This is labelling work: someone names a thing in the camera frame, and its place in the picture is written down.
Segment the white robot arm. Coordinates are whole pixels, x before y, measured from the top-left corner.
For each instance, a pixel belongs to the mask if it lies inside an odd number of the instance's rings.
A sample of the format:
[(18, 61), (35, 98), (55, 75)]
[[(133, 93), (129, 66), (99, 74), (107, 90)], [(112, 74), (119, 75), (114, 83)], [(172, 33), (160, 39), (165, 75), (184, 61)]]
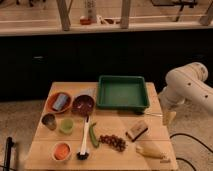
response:
[(208, 70), (200, 62), (174, 68), (166, 74), (166, 86), (158, 95), (164, 125), (172, 122), (176, 116), (174, 108), (185, 100), (191, 100), (213, 115), (213, 88), (205, 84), (207, 78)]

